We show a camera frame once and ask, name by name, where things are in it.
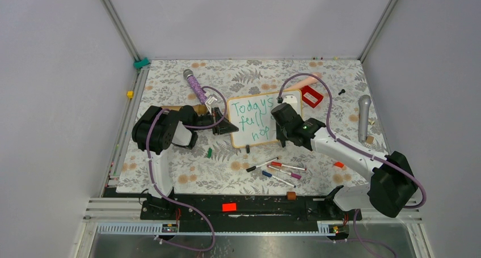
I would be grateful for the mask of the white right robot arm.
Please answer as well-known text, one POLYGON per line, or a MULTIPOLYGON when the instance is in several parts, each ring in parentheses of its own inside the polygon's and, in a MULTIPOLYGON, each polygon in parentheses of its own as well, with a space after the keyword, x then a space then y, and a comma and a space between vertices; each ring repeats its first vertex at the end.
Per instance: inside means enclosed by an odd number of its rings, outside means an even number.
POLYGON ((287 103, 274 107, 271 114, 276 122, 277 139, 283 146, 289 141, 326 155, 366 180, 364 185, 337 187, 328 195, 325 211, 330 218, 340 219, 354 209, 375 209, 395 218, 417 191, 411 167, 402 153, 367 151, 348 139, 335 138, 326 124, 313 118, 303 120, 287 103))

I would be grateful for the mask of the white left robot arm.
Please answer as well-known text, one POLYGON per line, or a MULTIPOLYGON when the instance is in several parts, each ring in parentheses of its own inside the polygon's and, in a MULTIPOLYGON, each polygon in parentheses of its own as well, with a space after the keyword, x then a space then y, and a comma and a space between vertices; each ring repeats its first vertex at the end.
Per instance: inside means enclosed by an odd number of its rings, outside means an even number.
POLYGON ((205 129, 211 129, 215 136, 239 131, 218 107, 209 112, 204 105, 151 105, 133 127, 133 142, 147 153, 148 193, 156 201, 154 211, 163 219, 171 218, 176 211, 175 202, 163 197, 174 191, 168 149, 172 145, 193 149, 197 131, 205 129))

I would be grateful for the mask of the yellow framed whiteboard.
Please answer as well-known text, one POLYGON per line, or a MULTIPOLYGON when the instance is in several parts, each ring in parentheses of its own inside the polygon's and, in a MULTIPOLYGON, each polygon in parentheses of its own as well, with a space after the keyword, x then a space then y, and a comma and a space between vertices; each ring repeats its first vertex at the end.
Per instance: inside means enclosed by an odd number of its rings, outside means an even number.
POLYGON ((227 101, 228 120, 238 128, 231 144, 241 149, 277 142, 276 121, 271 111, 278 106, 278 92, 240 96, 227 101))

